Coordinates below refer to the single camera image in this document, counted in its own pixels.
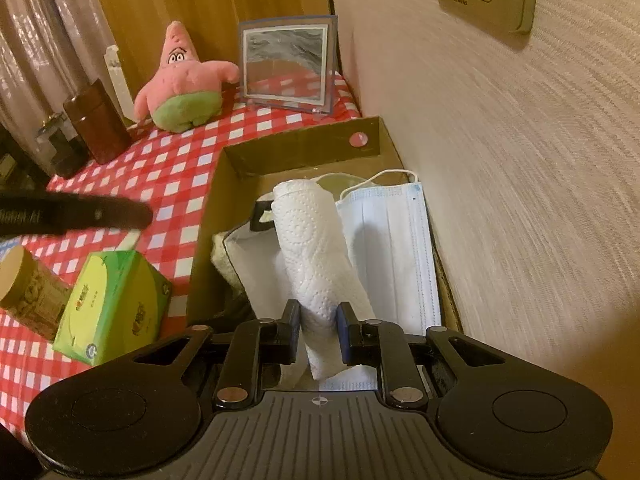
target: patrick star plush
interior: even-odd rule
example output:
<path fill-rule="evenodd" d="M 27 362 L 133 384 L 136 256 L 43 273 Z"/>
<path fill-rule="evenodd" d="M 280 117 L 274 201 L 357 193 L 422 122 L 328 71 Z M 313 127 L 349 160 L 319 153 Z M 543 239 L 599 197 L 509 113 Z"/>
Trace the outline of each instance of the patrick star plush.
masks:
<path fill-rule="evenodd" d="M 136 96 L 134 113 L 148 113 L 158 128 L 180 133 L 205 124 L 222 108 L 222 83 L 237 83 L 239 69 L 228 61 L 200 62 L 181 22 L 166 28 L 158 71 Z"/>

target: textured wallpaper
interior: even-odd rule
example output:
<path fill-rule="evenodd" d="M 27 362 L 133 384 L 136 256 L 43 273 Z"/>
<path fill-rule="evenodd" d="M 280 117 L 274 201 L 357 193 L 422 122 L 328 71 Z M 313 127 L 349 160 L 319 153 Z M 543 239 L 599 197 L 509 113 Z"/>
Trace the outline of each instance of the textured wallpaper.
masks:
<path fill-rule="evenodd" d="M 344 73 L 418 171 L 465 331 L 595 389 L 640 478 L 640 0 L 538 0 L 532 34 L 437 0 L 335 0 Z"/>

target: beige curtain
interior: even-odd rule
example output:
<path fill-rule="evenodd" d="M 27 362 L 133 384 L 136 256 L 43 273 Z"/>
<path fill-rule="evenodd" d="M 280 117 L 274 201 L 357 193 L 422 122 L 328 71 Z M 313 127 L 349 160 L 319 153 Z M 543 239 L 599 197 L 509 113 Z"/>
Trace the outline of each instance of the beige curtain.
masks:
<path fill-rule="evenodd" d="M 45 170 L 35 134 L 62 103 L 100 78 L 113 37 L 98 0 L 0 0 L 0 121 Z"/>

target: green plush shorts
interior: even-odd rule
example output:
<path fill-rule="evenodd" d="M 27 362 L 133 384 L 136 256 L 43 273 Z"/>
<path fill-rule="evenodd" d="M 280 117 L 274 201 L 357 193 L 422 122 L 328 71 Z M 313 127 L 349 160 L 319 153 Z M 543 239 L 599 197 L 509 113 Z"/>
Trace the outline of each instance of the green plush shorts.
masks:
<path fill-rule="evenodd" d="M 194 92 L 168 98 L 151 114 L 158 128 L 177 134 L 205 124 L 222 109 L 220 92 Z"/>

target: picture frame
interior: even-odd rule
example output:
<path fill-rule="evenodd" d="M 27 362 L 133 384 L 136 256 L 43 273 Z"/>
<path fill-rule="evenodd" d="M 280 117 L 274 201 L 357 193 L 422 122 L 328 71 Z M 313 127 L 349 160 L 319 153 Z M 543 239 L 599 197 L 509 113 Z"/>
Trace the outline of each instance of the picture frame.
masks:
<path fill-rule="evenodd" d="M 291 16 L 239 25 L 240 99 L 331 114 L 337 16 Z"/>

